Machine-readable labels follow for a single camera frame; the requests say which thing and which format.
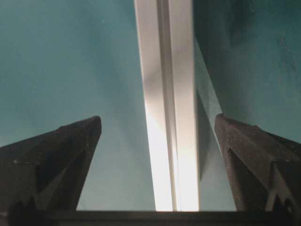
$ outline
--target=black bar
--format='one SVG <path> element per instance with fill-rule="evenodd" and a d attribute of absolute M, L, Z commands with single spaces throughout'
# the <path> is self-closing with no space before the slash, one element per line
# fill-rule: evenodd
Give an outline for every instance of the black bar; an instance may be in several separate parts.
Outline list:
<path fill-rule="evenodd" d="M 40 211 L 44 225 L 274 225 L 273 212 Z"/>

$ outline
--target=white metal bar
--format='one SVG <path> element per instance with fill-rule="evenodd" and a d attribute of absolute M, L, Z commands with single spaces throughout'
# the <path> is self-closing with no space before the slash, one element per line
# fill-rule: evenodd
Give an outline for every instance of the white metal bar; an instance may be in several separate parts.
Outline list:
<path fill-rule="evenodd" d="M 156 210 L 199 210 L 191 0 L 135 0 Z"/>

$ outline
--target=metal channel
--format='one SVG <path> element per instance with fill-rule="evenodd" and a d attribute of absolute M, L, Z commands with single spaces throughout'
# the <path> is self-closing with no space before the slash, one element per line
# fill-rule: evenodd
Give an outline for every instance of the metal channel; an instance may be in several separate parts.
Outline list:
<path fill-rule="evenodd" d="M 135 0 L 158 211 L 198 211 L 191 0 Z"/>

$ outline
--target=teal background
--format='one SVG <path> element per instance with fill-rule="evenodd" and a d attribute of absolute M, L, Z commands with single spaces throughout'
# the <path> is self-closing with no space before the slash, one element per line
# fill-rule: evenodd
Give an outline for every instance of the teal background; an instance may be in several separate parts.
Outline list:
<path fill-rule="evenodd" d="M 205 65 L 197 63 L 201 68 L 196 70 L 196 81 L 213 84 L 227 117 L 301 142 L 300 25 L 299 0 L 194 0 L 195 35 L 201 50 L 196 62 L 205 61 Z M 220 108 L 210 102 L 208 107 L 202 92 L 198 90 L 201 209 L 234 210 L 209 127 Z M 206 115 L 204 107 L 216 111 Z"/>
<path fill-rule="evenodd" d="M 79 209 L 154 210 L 132 0 L 0 1 L 0 146 L 99 115 Z"/>

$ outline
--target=teal wall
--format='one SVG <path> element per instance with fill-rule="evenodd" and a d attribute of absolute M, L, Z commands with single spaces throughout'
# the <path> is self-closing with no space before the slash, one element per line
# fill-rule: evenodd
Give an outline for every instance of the teal wall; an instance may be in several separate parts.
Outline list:
<path fill-rule="evenodd" d="M 0 1 L 0 146 L 102 118 L 79 209 L 154 210 L 132 0 Z"/>
<path fill-rule="evenodd" d="M 301 1 L 196 0 L 196 37 L 223 113 L 301 142 Z"/>

